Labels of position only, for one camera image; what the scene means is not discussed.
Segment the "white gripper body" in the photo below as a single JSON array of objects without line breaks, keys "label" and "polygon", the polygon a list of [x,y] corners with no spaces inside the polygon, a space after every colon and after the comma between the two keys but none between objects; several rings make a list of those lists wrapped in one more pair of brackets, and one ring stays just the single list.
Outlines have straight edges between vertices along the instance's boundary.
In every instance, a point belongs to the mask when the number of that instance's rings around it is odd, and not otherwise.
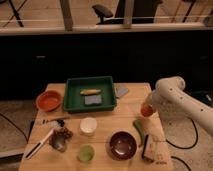
[{"label": "white gripper body", "polygon": [[152,91],[145,99],[145,107],[152,111],[156,112],[157,111],[157,106],[159,103],[159,94],[156,91]]}]

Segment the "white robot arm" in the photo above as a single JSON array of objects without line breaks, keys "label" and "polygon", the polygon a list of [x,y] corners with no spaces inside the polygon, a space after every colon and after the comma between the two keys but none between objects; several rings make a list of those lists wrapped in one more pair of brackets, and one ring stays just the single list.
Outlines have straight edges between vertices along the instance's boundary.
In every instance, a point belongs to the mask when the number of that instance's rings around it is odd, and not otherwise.
[{"label": "white robot arm", "polygon": [[185,86],[185,81],[180,76],[159,79],[155,89],[142,103],[141,114],[149,117],[156,112],[158,106],[170,102],[182,109],[213,137],[213,108],[187,95],[184,92]]}]

